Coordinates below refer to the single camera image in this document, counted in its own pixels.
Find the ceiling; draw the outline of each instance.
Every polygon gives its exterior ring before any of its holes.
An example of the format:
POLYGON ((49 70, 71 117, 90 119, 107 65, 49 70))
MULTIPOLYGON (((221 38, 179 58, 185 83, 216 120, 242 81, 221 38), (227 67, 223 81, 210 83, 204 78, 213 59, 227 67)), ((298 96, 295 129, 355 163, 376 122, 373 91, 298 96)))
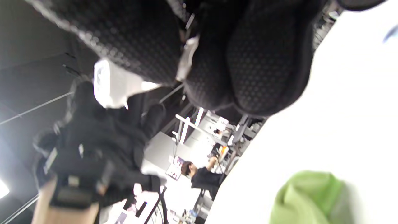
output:
MULTIPOLYGON (((0 179, 10 190, 0 198, 0 222, 37 194, 31 174, 32 138, 64 116, 72 80, 79 73, 90 74, 97 59, 24 1, 0 1, 0 179)), ((149 104, 171 90, 150 92, 149 104)), ((168 109, 180 106, 173 100, 165 104, 168 109)), ((170 110, 170 119, 175 111, 170 110)), ((11 223, 30 223, 32 210, 11 223)))

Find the black mesh chair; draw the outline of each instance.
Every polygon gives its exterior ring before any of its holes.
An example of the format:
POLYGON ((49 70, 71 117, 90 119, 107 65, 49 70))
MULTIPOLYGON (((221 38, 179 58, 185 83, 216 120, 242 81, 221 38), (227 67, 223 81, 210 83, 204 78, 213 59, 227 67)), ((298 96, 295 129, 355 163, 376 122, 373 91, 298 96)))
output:
MULTIPOLYGON (((220 178, 220 181, 219 181, 220 185, 225 180, 225 178, 226 178, 226 174, 223 173, 220 178)), ((209 191, 212 201, 214 201, 214 199, 216 198, 217 192, 219 191, 218 186, 211 185, 211 184, 204 184, 204 183, 195 183, 195 182, 192 183, 191 188, 199 188, 199 189, 209 191)))

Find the poster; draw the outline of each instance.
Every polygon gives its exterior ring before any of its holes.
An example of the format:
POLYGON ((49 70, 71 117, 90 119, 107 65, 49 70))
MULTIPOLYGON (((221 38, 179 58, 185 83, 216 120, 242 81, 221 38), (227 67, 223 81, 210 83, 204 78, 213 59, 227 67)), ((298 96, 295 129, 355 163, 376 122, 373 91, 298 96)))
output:
POLYGON ((184 162, 183 159, 176 156, 173 159, 173 163, 170 164, 169 168, 166 170, 166 174, 177 181, 181 176, 181 166, 184 162))

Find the person's arm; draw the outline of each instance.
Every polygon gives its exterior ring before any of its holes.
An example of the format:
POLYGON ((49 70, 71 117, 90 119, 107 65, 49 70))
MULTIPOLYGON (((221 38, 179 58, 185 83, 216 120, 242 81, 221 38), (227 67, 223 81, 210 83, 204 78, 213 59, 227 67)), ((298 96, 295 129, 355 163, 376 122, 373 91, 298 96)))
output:
POLYGON ((93 224, 98 213, 98 204, 85 210, 49 206, 56 182, 53 179, 40 189, 32 224, 93 224))
POLYGON ((216 157, 211 157, 209 163, 208 163, 207 166, 206 166, 206 169, 207 169, 208 171, 210 171, 210 170, 214 167, 214 165, 216 164, 216 162, 217 162, 217 158, 216 158, 216 157))

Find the ceiling light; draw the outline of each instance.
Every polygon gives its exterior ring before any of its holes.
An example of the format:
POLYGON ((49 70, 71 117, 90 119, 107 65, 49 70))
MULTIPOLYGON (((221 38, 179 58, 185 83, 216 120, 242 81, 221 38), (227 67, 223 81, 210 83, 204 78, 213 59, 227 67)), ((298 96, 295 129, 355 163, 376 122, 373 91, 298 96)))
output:
POLYGON ((0 180, 0 198, 8 195, 8 193, 10 193, 10 190, 7 188, 6 184, 0 180))
POLYGON ((186 121, 184 122, 184 127, 182 128, 182 134, 181 134, 181 139, 180 139, 180 143, 184 144, 184 140, 185 140, 185 136, 187 135, 187 131, 188 131, 188 123, 191 122, 191 119, 189 117, 187 117, 186 121))
POLYGON ((195 126, 196 126, 196 127, 199 126, 199 123, 200 123, 200 120, 201 120, 201 118, 202 118, 202 115, 203 115, 203 108, 201 107, 201 108, 199 109, 198 116, 196 117, 196 121, 195 121, 195 126))

